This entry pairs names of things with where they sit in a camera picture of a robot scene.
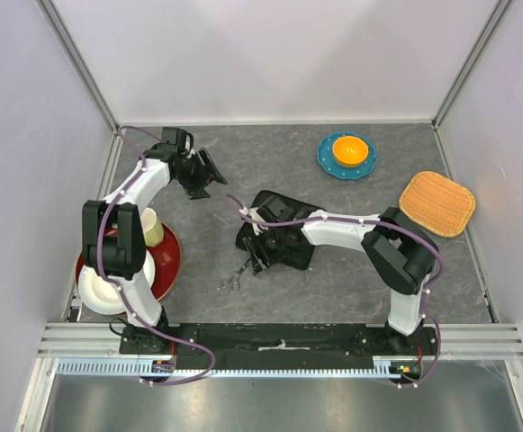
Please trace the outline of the silver scissors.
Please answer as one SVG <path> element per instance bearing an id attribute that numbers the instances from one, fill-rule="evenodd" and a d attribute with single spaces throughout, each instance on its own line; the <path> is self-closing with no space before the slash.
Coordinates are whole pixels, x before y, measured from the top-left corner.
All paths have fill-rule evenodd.
<path id="1" fill-rule="evenodd" d="M 222 279 L 219 290 L 229 289 L 233 293 L 237 293 L 240 290 L 240 277 L 248 269 L 249 261 L 246 261 L 239 269 L 233 273 L 230 277 Z"/>

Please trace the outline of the black zip tool case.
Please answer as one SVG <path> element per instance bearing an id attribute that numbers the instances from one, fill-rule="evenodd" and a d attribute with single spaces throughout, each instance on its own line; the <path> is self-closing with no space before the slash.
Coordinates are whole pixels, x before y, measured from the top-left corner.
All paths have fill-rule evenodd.
<path id="1" fill-rule="evenodd" d="M 266 228 L 266 230 L 276 230 L 281 228 L 294 228 L 302 231 L 302 224 L 293 224 L 294 221 L 300 221 L 310 217 L 310 214 L 319 210 L 320 207 L 312 204 L 301 202 L 287 197 L 280 193 L 269 190 L 259 192 L 252 202 L 252 208 L 257 208 L 258 214 L 269 223 L 276 223 L 278 227 Z M 243 238 L 249 237 L 254 232 L 249 223 L 244 222 L 239 229 L 235 245 L 238 249 L 247 252 Z M 315 247 L 302 233 L 306 241 L 306 269 L 309 268 L 311 258 Z"/>

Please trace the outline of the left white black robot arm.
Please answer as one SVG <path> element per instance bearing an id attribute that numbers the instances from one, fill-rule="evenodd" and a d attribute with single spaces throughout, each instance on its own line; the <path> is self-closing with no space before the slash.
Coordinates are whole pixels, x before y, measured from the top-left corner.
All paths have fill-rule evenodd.
<path id="1" fill-rule="evenodd" d="M 173 181 L 190 200 L 209 198 L 206 187 L 211 183 L 227 183 L 208 150 L 194 147 L 191 132 L 165 127 L 157 142 L 139 153 L 136 166 L 121 185 L 82 208 L 83 268 L 110 285 L 131 325 L 144 327 L 139 342 L 151 354 L 167 350 L 171 334 L 165 328 L 166 313 L 144 275 L 149 252 L 141 214 Z"/>

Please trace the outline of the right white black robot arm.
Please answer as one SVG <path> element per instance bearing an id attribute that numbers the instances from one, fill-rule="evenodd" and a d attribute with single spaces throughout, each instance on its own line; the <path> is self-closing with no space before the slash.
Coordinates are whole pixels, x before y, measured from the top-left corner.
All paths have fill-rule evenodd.
<path id="1" fill-rule="evenodd" d="M 282 265 L 308 269 L 315 248 L 328 246 L 365 254 L 391 291 L 385 343 L 406 354 L 418 343 L 425 315 L 424 291 L 444 269 L 437 245 L 401 210 L 349 216 L 263 192 L 255 207 L 239 205 L 244 224 L 236 245 L 248 252 L 252 270 Z"/>

